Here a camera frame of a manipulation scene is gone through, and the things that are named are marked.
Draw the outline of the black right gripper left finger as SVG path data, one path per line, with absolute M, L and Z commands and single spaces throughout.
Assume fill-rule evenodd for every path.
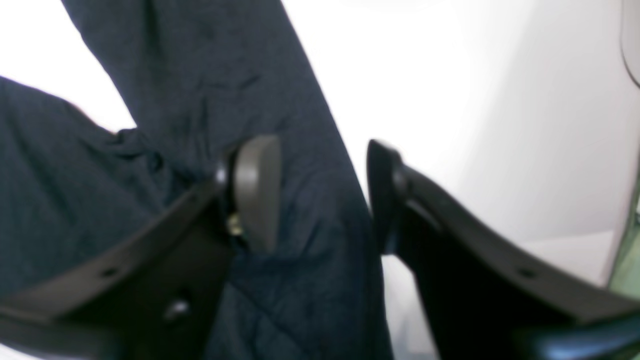
M 275 135 L 231 148 L 147 228 L 1 301 L 1 344 L 37 360 L 199 360 L 237 252 L 274 251 Z

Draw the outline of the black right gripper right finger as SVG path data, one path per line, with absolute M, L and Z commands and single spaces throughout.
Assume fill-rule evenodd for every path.
M 374 235 L 414 276 L 442 360 L 631 360 L 639 302 L 570 275 L 477 219 L 372 139 Z

